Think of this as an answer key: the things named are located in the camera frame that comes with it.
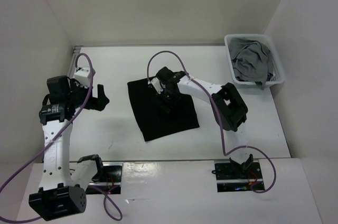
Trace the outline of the black skirt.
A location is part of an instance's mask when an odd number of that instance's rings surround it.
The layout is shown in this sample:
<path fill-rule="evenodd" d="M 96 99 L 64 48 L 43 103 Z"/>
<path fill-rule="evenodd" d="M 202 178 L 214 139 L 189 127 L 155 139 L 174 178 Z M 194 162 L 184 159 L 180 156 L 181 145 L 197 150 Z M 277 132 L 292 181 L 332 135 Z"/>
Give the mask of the black skirt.
<path fill-rule="evenodd" d="M 147 79 L 127 83 L 130 104 L 144 141 L 199 128 L 193 99 L 183 95 L 173 109 L 166 113 L 159 107 L 156 90 L 149 87 Z"/>

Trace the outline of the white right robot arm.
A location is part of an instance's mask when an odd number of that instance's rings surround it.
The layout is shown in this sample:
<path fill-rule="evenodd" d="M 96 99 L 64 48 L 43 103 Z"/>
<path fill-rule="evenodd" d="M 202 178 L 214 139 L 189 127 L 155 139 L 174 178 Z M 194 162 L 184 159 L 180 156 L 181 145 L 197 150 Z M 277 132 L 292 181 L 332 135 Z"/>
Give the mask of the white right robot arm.
<path fill-rule="evenodd" d="M 169 113 L 184 96 L 189 95 L 210 104 L 216 123 L 220 126 L 222 151 L 230 160 L 229 175 L 244 178 L 250 171 L 253 155 L 244 145 L 248 107 L 236 87 L 227 83 L 209 83 L 184 71 L 173 72 L 167 67 L 148 81 L 156 91 L 156 101 L 161 109 Z"/>

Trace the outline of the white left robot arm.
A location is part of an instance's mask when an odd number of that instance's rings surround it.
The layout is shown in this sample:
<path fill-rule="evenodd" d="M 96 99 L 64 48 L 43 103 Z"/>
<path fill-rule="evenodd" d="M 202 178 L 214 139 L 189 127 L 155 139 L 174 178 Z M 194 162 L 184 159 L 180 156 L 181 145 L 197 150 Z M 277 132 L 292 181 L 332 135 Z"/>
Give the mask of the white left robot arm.
<path fill-rule="evenodd" d="M 109 103 L 104 88 L 92 95 L 93 77 L 57 76 L 47 80 L 49 93 L 39 112 L 44 132 L 43 173 L 38 191 L 30 194 L 30 207 L 45 221 L 83 213 L 87 206 L 86 189 L 100 181 L 105 168 L 99 155 L 81 157 L 70 171 L 70 136 L 73 122 L 83 109 L 104 110 Z"/>

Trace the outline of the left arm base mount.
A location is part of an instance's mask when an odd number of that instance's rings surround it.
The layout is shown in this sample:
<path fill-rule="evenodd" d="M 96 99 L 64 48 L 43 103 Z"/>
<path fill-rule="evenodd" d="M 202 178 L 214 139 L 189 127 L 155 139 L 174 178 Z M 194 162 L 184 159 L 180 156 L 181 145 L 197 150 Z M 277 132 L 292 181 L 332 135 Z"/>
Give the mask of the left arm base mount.
<path fill-rule="evenodd" d="M 123 172 L 122 162 L 103 162 L 103 166 L 101 177 L 91 181 L 89 185 L 95 186 L 103 192 L 109 192 L 109 194 L 120 194 Z"/>

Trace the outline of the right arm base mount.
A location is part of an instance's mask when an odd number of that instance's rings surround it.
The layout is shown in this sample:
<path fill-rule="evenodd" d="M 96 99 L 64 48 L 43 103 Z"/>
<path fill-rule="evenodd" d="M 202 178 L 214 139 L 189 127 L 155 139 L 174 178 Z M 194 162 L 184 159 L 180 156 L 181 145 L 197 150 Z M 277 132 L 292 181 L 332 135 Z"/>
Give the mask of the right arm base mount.
<path fill-rule="evenodd" d="M 215 176 L 218 192 L 241 192 L 254 190 L 265 190 L 262 172 L 258 161 L 242 174 L 237 174 L 231 167 L 230 162 L 215 162 L 211 173 Z"/>

